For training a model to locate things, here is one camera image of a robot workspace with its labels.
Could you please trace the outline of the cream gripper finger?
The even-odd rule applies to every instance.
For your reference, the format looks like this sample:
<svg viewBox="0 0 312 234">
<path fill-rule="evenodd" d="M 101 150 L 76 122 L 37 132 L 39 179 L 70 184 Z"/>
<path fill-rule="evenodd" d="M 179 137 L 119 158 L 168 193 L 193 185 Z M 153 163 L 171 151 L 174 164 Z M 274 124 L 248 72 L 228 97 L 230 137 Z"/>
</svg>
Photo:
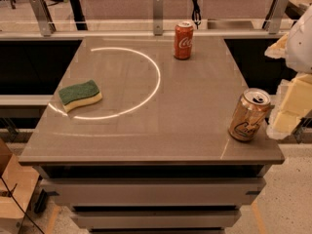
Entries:
<svg viewBox="0 0 312 234">
<path fill-rule="evenodd" d="M 312 110 L 312 75 L 299 73 L 278 86 L 266 133 L 270 138 L 288 137 Z"/>
<path fill-rule="evenodd" d="M 272 59 L 284 59 L 286 57 L 286 45 L 289 34 L 282 36 L 276 43 L 269 46 L 264 54 Z"/>
</svg>

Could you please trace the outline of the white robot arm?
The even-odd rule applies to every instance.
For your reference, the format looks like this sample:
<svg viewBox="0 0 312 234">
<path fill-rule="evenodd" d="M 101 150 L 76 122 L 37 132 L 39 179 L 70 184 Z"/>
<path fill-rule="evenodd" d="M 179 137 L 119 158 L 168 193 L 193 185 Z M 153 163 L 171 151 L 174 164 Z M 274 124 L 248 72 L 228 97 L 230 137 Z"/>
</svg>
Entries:
<svg viewBox="0 0 312 234">
<path fill-rule="evenodd" d="M 312 6 L 290 32 L 268 47 L 264 54 L 273 59 L 284 59 L 286 66 L 297 72 L 291 81 L 282 81 L 278 86 L 266 130 L 270 138 L 283 139 L 312 110 Z"/>
</svg>

